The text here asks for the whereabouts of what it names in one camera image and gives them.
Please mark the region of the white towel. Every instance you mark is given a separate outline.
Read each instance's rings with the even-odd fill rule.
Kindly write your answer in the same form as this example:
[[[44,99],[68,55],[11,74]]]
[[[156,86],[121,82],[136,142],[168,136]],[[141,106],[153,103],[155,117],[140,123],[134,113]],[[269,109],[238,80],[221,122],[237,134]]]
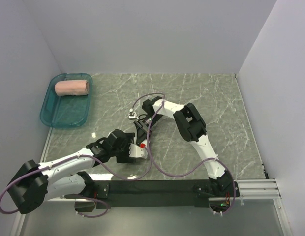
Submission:
[[[141,148],[146,149],[146,147],[147,147],[147,135],[143,134],[143,135],[140,135],[140,136],[136,136],[135,144],[140,146]]]

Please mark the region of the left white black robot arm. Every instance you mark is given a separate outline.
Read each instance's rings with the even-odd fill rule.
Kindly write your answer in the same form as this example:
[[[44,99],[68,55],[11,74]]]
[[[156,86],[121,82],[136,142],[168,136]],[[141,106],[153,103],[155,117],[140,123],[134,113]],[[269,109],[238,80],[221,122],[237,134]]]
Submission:
[[[7,186],[17,211],[28,214],[43,202],[63,195],[91,198],[95,182],[85,170],[104,164],[112,157],[122,164],[144,158],[145,150],[134,139],[134,133],[116,129],[71,155],[50,162],[25,162]]]

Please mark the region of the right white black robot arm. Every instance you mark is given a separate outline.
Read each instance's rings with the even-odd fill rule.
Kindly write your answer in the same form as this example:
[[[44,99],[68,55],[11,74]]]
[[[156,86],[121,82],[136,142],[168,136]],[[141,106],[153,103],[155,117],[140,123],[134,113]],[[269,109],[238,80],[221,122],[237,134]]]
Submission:
[[[167,101],[165,97],[156,97],[153,100],[143,102],[142,109],[147,113],[146,122],[140,121],[136,112],[133,111],[134,106],[129,110],[128,118],[135,120],[146,135],[147,144],[146,151],[151,160],[153,160],[149,138],[150,129],[161,116],[174,119],[181,137],[189,142],[197,151],[202,162],[198,166],[204,164],[208,173],[209,183],[213,194],[211,197],[223,196],[228,197],[232,194],[233,198],[239,196],[237,186],[233,176],[228,168],[219,160],[211,146],[207,136],[206,124],[199,114],[198,110],[192,103],[185,105],[176,104]]]

